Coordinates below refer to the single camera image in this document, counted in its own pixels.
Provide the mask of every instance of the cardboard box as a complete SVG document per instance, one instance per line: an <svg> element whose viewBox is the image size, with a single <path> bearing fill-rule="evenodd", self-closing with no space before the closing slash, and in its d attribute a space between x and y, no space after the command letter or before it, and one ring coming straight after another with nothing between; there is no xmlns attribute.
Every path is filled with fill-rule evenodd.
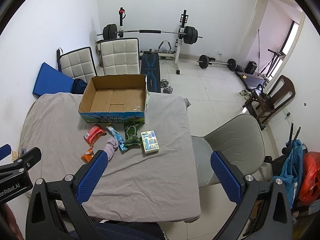
<svg viewBox="0 0 320 240"><path fill-rule="evenodd" d="M90 79L79 114L86 122L145 122L146 75L107 75Z"/></svg>

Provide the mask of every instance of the red object on rack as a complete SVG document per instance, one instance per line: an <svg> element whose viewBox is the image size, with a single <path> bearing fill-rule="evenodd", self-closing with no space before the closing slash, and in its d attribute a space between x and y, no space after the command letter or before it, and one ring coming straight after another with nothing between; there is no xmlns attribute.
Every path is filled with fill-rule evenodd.
<svg viewBox="0 0 320 240"><path fill-rule="evenodd" d="M320 153L308 152L303 157L303 182L299 200L307 206L320 196Z"/></svg>

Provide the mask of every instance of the silver bolt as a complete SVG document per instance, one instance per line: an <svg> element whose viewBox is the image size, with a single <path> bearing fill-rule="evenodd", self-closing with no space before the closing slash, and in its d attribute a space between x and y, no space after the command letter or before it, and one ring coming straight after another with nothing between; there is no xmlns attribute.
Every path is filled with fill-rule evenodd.
<svg viewBox="0 0 320 240"><path fill-rule="evenodd" d="M282 184L282 180L281 179L276 179L276 184L281 185Z"/></svg>
<svg viewBox="0 0 320 240"><path fill-rule="evenodd" d="M69 175L65 176L64 179L66 181L71 181L73 179L73 175L69 174Z"/></svg>
<svg viewBox="0 0 320 240"><path fill-rule="evenodd" d="M251 176L251 175L246 175L246 176L245 176L245 179L246 179L247 181L253 181L253 176Z"/></svg>
<svg viewBox="0 0 320 240"><path fill-rule="evenodd" d="M38 184L38 185L42 184L42 182L43 182L43 179L37 179L36 180L36 184Z"/></svg>

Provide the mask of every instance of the shoe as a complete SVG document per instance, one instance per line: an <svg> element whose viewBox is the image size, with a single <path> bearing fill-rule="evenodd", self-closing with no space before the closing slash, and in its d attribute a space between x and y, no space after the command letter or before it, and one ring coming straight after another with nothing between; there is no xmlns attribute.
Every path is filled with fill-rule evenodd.
<svg viewBox="0 0 320 240"><path fill-rule="evenodd" d="M241 95L241 96L246 96L246 95L249 95L249 92L244 89L244 90L241 90L241 91L240 91L240 95Z"/></svg>
<svg viewBox="0 0 320 240"><path fill-rule="evenodd" d="M245 99L245 100L248 100L248 99L250 98L250 96L251 96L251 95L248 94L248 95L244 96L244 99Z"/></svg>

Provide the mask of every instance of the dumbbell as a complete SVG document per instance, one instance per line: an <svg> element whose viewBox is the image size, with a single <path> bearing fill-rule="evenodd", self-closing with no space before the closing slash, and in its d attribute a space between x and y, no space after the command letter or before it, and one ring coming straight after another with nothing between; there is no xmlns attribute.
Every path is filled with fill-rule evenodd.
<svg viewBox="0 0 320 240"><path fill-rule="evenodd" d="M223 65L227 65L228 66L228 69L230 69L231 71L235 71L236 68L237 68L237 62L235 59L231 58L228 60L227 63L221 63L221 62L212 62L215 61L216 59L215 58L211 58L211 57L208 57L206 55L201 55L199 60L197 60L197 62L199 62L199 66L200 68L202 69L205 69L208 67L208 65L212 65L212 63L219 63L219 64L223 64Z"/></svg>
<svg viewBox="0 0 320 240"><path fill-rule="evenodd" d="M160 86L161 86L161 88L163 88L164 94L172 94L173 88L171 86L169 86L169 80L167 80L167 79L161 80Z"/></svg>

